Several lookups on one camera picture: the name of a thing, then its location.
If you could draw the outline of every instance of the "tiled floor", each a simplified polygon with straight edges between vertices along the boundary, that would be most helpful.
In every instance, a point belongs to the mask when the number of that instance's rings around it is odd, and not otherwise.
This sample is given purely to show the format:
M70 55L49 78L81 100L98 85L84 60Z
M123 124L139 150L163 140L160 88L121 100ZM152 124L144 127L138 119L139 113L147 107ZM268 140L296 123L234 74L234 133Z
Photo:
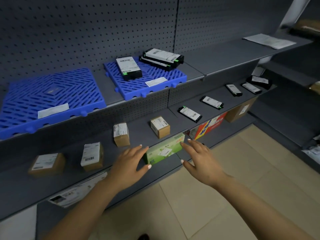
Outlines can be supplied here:
M320 175L252 125L212 150L225 171L320 240ZM90 240L256 239L212 188L182 168L106 211Z

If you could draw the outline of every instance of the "left hand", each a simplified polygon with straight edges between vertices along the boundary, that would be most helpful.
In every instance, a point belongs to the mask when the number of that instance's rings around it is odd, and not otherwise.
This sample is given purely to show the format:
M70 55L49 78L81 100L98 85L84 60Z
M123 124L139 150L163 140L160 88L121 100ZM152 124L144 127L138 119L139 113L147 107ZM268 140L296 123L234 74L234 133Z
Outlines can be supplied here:
M126 149L114 162L104 180L115 186L119 192L139 181L151 168L148 164L137 171L138 163L148 149L149 147L142 149L142 145Z

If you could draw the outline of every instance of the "barcode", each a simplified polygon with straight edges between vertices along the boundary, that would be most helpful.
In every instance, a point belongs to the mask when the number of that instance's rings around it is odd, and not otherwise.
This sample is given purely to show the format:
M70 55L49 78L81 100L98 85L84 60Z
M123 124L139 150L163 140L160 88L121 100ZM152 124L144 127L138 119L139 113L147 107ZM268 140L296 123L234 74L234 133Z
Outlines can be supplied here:
M90 160L92 160L92 159L94 159L94 156L88 157L88 158L86 158L84 161L86 162L86 161L90 161Z

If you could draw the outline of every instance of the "blue plastic mat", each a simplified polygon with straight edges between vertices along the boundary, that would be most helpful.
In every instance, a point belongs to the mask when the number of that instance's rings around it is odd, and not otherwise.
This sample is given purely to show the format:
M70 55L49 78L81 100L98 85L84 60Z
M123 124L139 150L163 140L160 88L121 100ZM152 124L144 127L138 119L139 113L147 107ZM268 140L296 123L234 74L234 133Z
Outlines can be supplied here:
M142 71L142 77L129 81L125 81L123 79L116 62L104 63L106 76L111 78L116 86L115 91L120 92L126 101L131 100L133 97L145 98L150 92L157 92L167 87L175 88L179 83L185 83L187 81L186 74L178 69L173 69L172 71L167 72L160 68L140 62L138 57L134 57L134 60ZM146 85L145 82L159 77L165 77L167 81L152 87L148 87Z
M69 104L69 109L41 119L38 111ZM56 73L13 82L0 112L0 139L34 133L44 125L86 116L106 103L89 69Z

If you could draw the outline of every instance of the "green and white box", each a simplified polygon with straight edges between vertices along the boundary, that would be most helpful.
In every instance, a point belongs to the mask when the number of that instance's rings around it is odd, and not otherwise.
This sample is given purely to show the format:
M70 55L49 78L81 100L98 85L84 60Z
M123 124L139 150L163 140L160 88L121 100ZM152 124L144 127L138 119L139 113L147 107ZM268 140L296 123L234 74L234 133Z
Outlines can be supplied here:
M143 155L143 160L146 164L152 165L175 154L182 149L180 142L184 141L184 136L183 133L180 133L150 147Z

